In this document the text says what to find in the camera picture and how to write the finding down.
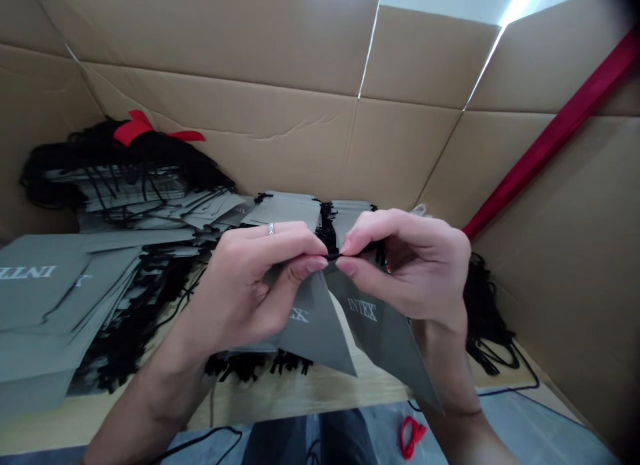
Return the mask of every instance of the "red ribbon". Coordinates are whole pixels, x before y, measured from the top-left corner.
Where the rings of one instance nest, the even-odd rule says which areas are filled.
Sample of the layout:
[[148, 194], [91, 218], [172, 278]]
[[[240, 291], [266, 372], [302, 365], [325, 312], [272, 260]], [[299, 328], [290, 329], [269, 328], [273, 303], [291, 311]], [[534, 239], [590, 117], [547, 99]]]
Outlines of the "red ribbon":
[[597, 112], [627, 78], [639, 57], [640, 29], [634, 27], [558, 112], [473, 216], [463, 229], [469, 240], [473, 240]]
[[[411, 437], [409, 443], [405, 445], [405, 429], [409, 424], [411, 424]], [[418, 445], [418, 442], [422, 440], [422, 437], [424, 437], [426, 433], [427, 427], [416, 422], [411, 416], [405, 418], [404, 423], [402, 423], [402, 428], [400, 429], [400, 449], [402, 450], [402, 457], [405, 460], [413, 458], [415, 446]]]
[[[141, 110], [129, 111], [131, 120], [124, 125], [121, 125], [113, 133], [113, 138], [119, 142], [122, 142], [125, 147], [131, 145], [137, 137], [145, 132], [153, 130], [151, 122]], [[169, 137], [175, 137], [185, 142], [204, 142], [205, 136], [196, 131], [181, 131], [167, 134]]]

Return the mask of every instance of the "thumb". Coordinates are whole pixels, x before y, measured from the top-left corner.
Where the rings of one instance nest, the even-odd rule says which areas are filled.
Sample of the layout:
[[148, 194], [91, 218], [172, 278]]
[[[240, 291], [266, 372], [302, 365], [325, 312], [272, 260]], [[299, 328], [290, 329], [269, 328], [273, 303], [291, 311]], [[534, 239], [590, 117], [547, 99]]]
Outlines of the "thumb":
[[336, 260], [335, 265], [353, 280], [362, 292], [389, 303], [393, 302], [394, 297], [398, 297], [401, 284], [368, 260], [342, 256]]
[[285, 328], [300, 284], [327, 265], [327, 259], [317, 255], [301, 255], [285, 265], [269, 294], [253, 314], [256, 334], [266, 338]]

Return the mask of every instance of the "forearm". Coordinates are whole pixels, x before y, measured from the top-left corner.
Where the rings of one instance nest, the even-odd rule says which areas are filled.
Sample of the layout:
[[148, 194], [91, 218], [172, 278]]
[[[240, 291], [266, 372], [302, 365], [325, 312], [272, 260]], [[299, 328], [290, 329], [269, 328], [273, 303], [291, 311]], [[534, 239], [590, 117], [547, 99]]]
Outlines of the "forearm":
[[482, 411], [465, 352], [466, 320], [457, 330], [420, 320], [412, 327], [445, 414], [417, 402], [449, 463], [518, 464]]
[[204, 362], [188, 358], [176, 323], [98, 430], [86, 465], [146, 463], [164, 452], [199, 404]]

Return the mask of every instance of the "red pole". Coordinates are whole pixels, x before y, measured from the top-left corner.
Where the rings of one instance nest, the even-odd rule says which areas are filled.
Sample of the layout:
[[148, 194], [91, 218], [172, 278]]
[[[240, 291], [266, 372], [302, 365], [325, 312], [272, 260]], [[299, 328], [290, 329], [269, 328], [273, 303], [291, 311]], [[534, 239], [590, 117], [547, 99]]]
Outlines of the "red pole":
[[547, 125], [463, 229], [469, 240], [502, 211], [556, 155], [582, 124], [624, 82], [640, 58], [640, 29], [634, 27]]

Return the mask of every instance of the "hand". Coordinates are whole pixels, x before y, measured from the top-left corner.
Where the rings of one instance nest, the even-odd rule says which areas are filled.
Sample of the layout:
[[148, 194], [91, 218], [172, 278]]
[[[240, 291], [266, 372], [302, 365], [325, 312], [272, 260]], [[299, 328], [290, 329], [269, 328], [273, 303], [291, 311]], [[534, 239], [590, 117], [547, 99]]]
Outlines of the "hand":
[[[185, 347], [198, 361], [264, 340], [284, 328], [299, 285], [327, 266], [327, 247], [304, 222], [227, 231], [200, 285], [180, 315]], [[275, 264], [291, 260], [271, 288], [263, 282]]]
[[[350, 256], [383, 238], [391, 274]], [[471, 247], [461, 231], [444, 221], [395, 209], [363, 212], [340, 251], [343, 256], [337, 267], [363, 292], [388, 302], [410, 318], [434, 320], [466, 333], [462, 292]]]

